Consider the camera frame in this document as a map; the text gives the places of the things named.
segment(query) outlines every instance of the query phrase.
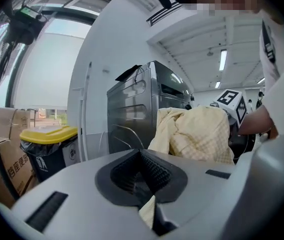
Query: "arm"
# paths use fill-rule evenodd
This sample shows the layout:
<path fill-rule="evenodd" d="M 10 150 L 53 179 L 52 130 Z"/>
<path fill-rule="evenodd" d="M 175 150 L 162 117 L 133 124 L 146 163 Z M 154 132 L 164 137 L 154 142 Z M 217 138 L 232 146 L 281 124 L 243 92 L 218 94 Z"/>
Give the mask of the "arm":
<path fill-rule="evenodd" d="M 262 37 L 262 31 L 259 37 L 259 55 L 262 65 L 263 76 L 265 77 L 265 93 L 275 84 L 278 80 L 278 76 L 275 73 L 274 65 L 268 60 L 264 52 L 264 42 Z"/>
<path fill-rule="evenodd" d="M 274 125 L 266 108 L 262 105 L 245 116 L 238 131 L 239 135 L 258 134 L 268 131 Z"/>

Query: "cardboard box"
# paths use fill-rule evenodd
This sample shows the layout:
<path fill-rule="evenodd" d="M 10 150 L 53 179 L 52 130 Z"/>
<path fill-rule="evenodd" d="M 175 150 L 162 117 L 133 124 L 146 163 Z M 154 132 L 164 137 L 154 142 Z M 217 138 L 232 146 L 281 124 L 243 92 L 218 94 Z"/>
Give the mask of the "cardboard box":
<path fill-rule="evenodd" d="M 20 195 L 30 189 L 34 171 L 27 155 L 20 149 L 20 134 L 30 128 L 30 111 L 0 107 L 0 152 L 6 171 Z M 0 202 L 7 207 L 14 199 L 0 174 Z"/>
<path fill-rule="evenodd" d="M 22 196 L 30 188 L 34 177 L 33 168 L 29 158 L 19 147 L 12 144 L 9 139 L 0 138 L 0 152 L 5 169 L 17 192 Z M 14 198 L 6 187 L 0 173 L 0 202 L 11 208 L 15 203 Z"/>
<path fill-rule="evenodd" d="M 23 109 L 0 107 L 0 138 L 10 139 L 20 146 L 20 134 L 31 127 L 31 112 Z"/>

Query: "white wall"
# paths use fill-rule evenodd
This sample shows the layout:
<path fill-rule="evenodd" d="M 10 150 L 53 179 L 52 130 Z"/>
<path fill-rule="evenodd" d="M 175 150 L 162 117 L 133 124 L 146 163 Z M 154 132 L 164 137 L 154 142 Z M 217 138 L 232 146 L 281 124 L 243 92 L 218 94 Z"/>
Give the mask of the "white wall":
<path fill-rule="evenodd" d="M 22 68 L 14 107 L 66 110 L 70 80 L 82 43 L 82 38 L 43 34 Z"/>
<path fill-rule="evenodd" d="M 247 103 L 249 99 L 252 100 L 253 110 L 255 110 L 255 105 L 258 97 L 258 92 L 260 89 L 246 89 L 242 88 L 231 88 L 232 90 L 236 90 L 242 92 L 245 102 Z M 207 91 L 199 91 L 195 92 L 193 105 L 197 107 L 198 105 L 209 106 L 213 100 L 218 97 L 225 89 L 216 89 L 216 90 L 207 90 Z"/>
<path fill-rule="evenodd" d="M 78 119 L 79 92 L 72 89 L 84 86 L 90 62 L 92 72 L 86 114 L 88 134 L 107 131 L 106 92 L 117 83 L 116 77 L 135 64 L 157 60 L 183 78 L 166 58 L 146 42 L 145 33 L 150 28 L 146 19 L 147 15 L 127 0 L 112 0 L 97 17 L 75 63 L 68 97 L 69 124 L 76 126 Z"/>

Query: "person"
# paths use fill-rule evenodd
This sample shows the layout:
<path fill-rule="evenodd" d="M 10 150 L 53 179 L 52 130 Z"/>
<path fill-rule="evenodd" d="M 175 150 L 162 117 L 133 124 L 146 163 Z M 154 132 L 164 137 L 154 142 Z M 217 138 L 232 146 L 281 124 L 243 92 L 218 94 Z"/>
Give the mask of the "person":
<path fill-rule="evenodd" d="M 263 19 L 259 37 L 260 61 L 265 77 L 266 95 L 284 73 L 284 19 L 267 0 L 186 0 L 188 3 L 213 4 L 218 10 L 245 10 L 260 13 Z M 238 134 L 250 135 L 274 128 L 273 120 L 264 105 L 245 116 Z"/>
<path fill-rule="evenodd" d="M 248 100 L 247 107 L 248 107 L 249 113 L 253 112 L 253 106 L 252 106 L 252 100 L 251 99 Z"/>
<path fill-rule="evenodd" d="M 258 109 L 262 105 L 262 99 L 263 99 L 263 92 L 259 91 L 255 109 Z"/>

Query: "white ceiling beam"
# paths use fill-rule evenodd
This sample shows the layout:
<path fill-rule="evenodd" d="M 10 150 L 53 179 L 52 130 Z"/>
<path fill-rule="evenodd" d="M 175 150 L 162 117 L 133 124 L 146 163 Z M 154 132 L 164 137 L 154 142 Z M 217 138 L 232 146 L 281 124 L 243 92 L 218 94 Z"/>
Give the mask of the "white ceiling beam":
<path fill-rule="evenodd" d="M 160 43 L 155 43 L 152 45 L 162 56 L 167 57 L 171 54 L 165 49 Z"/>
<path fill-rule="evenodd" d="M 161 43 L 165 46 L 172 46 L 176 43 L 179 43 L 181 40 L 191 39 L 193 37 L 203 35 L 209 32 L 219 30 L 225 26 L 225 22 L 221 20 L 216 21 L 206 21 L 207 24 L 202 26 L 192 26 L 192 29 L 181 29 L 183 30 L 180 33 L 175 33 L 173 36 L 169 36 L 166 39 L 163 39 Z"/>
<path fill-rule="evenodd" d="M 146 41 L 155 44 L 167 37 L 173 37 L 181 29 L 191 27 L 196 21 L 202 20 L 204 18 L 198 15 L 197 11 L 181 8 L 150 27 L 146 33 Z"/>
<path fill-rule="evenodd" d="M 234 16 L 225 17 L 226 23 L 226 44 L 231 46 L 234 40 Z"/>
<path fill-rule="evenodd" d="M 184 68 L 188 67 L 196 67 L 197 64 L 203 64 L 203 63 L 209 63 L 209 62 L 218 62 L 218 56 L 213 55 L 211 57 L 201 57 L 201 58 L 194 58 L 194 57 L 189 57 L 189 59 L 184 59 L 184 60 L 178 60 L 181 66 Z"/>
<path fill-rule="evenodd" d="M 185 49 L 190 49 L 194 45 L 203 45 L 206 46 L 208 44 L 208 47 L 215 46 L 218 43 L 225 43 L 225 29 L 224 27 L 218 27 L 215 28 L 212 31 L 206 31 L 199 33 L 198 35 L 194 35 L 189 39 L 181 39 L 179 42 L 177 42 L 174 45 L 165 45 L 163 46 L 170 51 L 182 51 Z"/>
<path fill-rule="evenodd" d="M 217 46 L 211 46 L 211 50 L 212 52 L 217 52 L 218 50 L 221 50 L 221 49 L 231 49 L 231 48 L 234 48 L 234 49 L 242 49 L 245 48 L 245 46 L 249 46 L 249 45 L 252 45 L 254 43 L 258 43 L 258 40 L 257 41 L 248 41 L 248 42 L 238 42 L 238 43 L 234 43 L 233 45 L 217 45 Z M 179 59 L 181 60 L 183 57 L 189 57 L 189 56 L 195 56 L 199 53 L 202 53 L 203 51 L 207 51 L 208 47 L 205 47 L 205 48 L 201 48 L 201 49 L 190 49 L 188 52 L 181 52 L 181 53 L 177 53 L 177 54 L 174 54 L 174 58 L 176 59 Z"/>
<path fill-rule="evenodd" d="M 261 63 L 261 61 L 259 61 L 258 63 L 256 63 L 256 64 L 254 65 L 253 69 L 250 71 L 250 73 L 249 73 L 249 74 L 244 78 L 244 80 L 242 81 L 242 83 L 241 83 L 242 86 L 245 85 L 246 82 L 251 81 L 251 79 L 249 79 L 249 77 L 250 77 L 252 74 L 254 74 L 257 69 L 260 69 L 260 67 L 259 67 L 260 63 Z"/>

